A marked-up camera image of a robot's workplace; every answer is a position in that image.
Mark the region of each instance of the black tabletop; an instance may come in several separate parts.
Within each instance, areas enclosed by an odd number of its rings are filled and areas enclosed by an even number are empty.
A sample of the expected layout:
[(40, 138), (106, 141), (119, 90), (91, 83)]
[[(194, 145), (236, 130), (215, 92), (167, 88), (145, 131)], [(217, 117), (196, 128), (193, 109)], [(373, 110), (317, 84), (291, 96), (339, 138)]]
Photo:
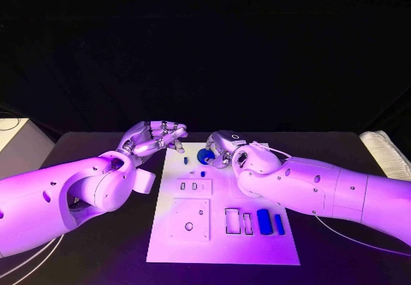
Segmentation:
[[(353, 171), (383, 176), (359, 137), (350, 132), (248, 133), (261, 143)], [(69, 132), (43, 167), (96, 156), (115, 149), (122, 133)], [(184, 142), (204, 142), (191, 133)], [(131, 193), (122, 207), (92, 218), (67, 233), (36, 272), (20, 284), (411, 284), (411, 258), (380, 252), (333, 233), (313, 216), (287, 210), (300, 266), (147, 263), (147, 248), (166, 151), (141, 168), (157, 177), (148, 195)], [(403, 242), (357, 223), (324, 218), (344, 235), (375, 246), (411, 252)], [(0, 275), (36, 253), (33, 249), (0, 259)], [(0, 284), (11, 284), (49, 252), (30, 261)]]

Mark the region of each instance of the blue part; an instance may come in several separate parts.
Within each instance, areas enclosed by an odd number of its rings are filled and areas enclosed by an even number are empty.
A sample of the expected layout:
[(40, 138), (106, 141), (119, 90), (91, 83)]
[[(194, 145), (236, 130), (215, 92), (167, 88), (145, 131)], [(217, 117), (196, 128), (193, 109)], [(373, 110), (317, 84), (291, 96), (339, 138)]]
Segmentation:
[(272, 225), (271, 225), (268, 210), (266, 209), (258, 210), (256, 217), (258, 217), (259, 233), (262, 235), (269, 235), (272, 233)]
[(284, 227), (282, 227), (282, 222), (281, 222), (281, 217), (279, 215), (274, 215), (274, 219), (275, 219), (275, 224), (277, 224), (277, 229), (278, 229), (278, 234), (279, 236), (285, 234), (284, 232)]
[(213, 155), (213, 152), (210, 150), (206, 150), (204, 148), (199, 150), (197, 152), (197, 160), (202, 164), (207, 164), (203, 159), (215, 159), (216, 156)]

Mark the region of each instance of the hole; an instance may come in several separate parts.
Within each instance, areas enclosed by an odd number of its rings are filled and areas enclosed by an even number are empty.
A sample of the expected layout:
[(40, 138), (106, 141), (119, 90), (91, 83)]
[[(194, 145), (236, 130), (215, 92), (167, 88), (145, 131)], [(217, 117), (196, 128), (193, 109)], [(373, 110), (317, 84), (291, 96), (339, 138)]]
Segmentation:
[(44, 201), (49, 203), (52, 199), (44, 191), (43, 191), (43, 198), (44, 198)]
[(187, 223), (186, 226), (184, 226), (184, 228), (186, 228), (187, 231), (190, 231), (190, 230), (193, 229), (193, 224), (191, 224), (191, 223)]

